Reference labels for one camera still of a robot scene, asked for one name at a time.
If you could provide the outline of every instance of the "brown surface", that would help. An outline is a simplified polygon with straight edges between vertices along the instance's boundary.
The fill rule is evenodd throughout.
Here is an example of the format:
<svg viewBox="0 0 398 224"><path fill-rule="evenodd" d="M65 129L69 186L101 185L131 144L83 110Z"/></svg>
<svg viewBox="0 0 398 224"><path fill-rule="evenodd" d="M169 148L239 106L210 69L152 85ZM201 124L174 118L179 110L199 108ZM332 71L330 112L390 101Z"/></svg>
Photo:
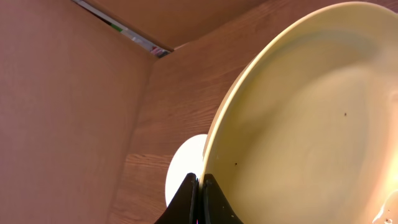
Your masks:
<svg viewBox="0 0 398 224"><path fill-rule="evenodd" d="M71 1L0 30L0 223L105 223L155 58Z"/></svg>
<svg viewBox="0 0 398 224"><path fill-rule="evenodd" d="M86 0L160 46L174 49L265 0Z"/></svg>
<svg viewBox="0 0 398 224"><path fill-rule="evenodd" d="M291 23L336 2L267 1L155 63L109 223L153 223L165 209L167 163L184 140L208 132L242 69ZM374 2L398 11L396 0Z"/></svg>

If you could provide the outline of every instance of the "beige bowl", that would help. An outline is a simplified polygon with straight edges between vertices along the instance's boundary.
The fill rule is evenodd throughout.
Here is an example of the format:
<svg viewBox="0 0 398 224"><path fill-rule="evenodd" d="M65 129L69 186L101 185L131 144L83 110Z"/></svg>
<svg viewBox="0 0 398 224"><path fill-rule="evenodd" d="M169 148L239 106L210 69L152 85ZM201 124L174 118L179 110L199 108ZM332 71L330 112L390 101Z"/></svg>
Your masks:
<svg viewBox="0 0 398 224"><path fill-rule="evenodd" d="M223 100L204 160L244 223L398 221L397 14L348 2L279 34Z"/></svg>

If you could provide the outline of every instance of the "brown cardboard panel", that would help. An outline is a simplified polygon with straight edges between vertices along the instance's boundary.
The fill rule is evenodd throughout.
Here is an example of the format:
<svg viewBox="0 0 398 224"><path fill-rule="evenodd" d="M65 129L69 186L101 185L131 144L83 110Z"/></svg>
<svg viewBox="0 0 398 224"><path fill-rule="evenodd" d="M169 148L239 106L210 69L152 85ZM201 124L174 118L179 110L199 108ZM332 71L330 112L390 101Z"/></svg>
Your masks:
<svg viewBox="0 0 398 224"><path fill-rule="evenodd" d="M265 0L86 0L166 49L215 30Z"/></svg>
<svg viewBox="0 0 398 224"><path fill-rule="evenodd" d="M155 57L72 1L0 30L0 223L105 223Z"/></svg>
<svg viewBox="0 0 398 224"><path fill-rule="evenodd" d="M208 132L235 78L277 34L308 13L338 2L341 1L270 0L158 60L129 156L156 155L151 157L151 164L164 158L171 161L185 140ZM396 0L372 2L398 12ZM138 165L125 166L109 223L154 223L166 208L164 184L168 167L153 169L145 164L140 162L140 170L148 175L134 172ZM138 207L136 200L145 200L146 205Z"/></svg>

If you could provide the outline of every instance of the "wood grain surface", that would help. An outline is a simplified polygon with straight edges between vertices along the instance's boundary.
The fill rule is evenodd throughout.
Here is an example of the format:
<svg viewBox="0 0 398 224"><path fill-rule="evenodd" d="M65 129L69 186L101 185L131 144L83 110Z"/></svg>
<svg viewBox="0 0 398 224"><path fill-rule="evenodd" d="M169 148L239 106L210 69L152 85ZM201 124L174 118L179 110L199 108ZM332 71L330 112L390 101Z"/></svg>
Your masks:
<svg viewBox="0 0 398 224"><path fill-rule="evenodd" d="M165 209L165 163L189 137L208 132L243 68L297 19L338 2L270 0L157 61L109 223L154 223ZM396 0L373 2L398 11Z"/></svg>
<svg viewBox="0 0 398 224"><path fill-rule="evenodd" d="M166 49L213 31L265 0L85 0Z"/></svg>
<svg viewBox="0 0 398 224"><path fill-rule="evenodd" d="M0 30L0 223L106 223L156 58L72 1L0 1Z"/></svg>

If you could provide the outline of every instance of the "wooden table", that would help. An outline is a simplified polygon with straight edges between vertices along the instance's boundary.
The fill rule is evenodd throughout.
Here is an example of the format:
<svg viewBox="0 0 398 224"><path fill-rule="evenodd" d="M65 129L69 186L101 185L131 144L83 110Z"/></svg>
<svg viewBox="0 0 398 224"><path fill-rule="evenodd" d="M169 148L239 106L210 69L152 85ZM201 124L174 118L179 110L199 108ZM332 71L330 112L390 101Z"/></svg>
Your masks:
<svg viewBox="0 0 398 224"><path fill-rule="evenodd" d="M189 137L207 133L243 68L297 19L340 0L269 0L155 63L109 223L154 223L165 210L169 162ZM398 11L398 1L372 1Z"/></svg>

